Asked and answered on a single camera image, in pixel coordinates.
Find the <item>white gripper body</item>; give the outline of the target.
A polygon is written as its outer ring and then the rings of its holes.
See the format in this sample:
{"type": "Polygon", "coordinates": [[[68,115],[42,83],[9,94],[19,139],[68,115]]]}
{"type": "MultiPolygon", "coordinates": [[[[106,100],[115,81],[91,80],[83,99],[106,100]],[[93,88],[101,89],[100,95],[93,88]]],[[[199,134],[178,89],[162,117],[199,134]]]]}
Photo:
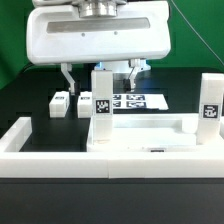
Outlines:
{"type": "Polygon", "coordinates": [[[171,49],[166,1],[32,2],[26,49],[34,64],[161,59],[171,49]]]}

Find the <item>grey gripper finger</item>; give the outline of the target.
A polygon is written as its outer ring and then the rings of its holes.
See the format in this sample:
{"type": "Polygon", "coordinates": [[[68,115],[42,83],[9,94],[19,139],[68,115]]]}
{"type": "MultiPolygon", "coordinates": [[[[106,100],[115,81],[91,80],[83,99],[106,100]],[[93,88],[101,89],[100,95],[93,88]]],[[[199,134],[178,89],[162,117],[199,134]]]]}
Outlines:
{"type": "Polygon", "coordinates": [[[74,95],[75,94],[75,81],[71,76],[72,65],[70,63],[62,63],[61,64],[61,72],[70,85],[70,87],[69,87],[70,93],[72,95],[74,95]]]}
{"type": "Polygon", "coordinates": [[[128,65],[131,68],[129,76],[123,80],[124,91],[133,91],[135,88],[135,77],[141,69],[141,61],[139,59],[130,59],[128,65]]]}

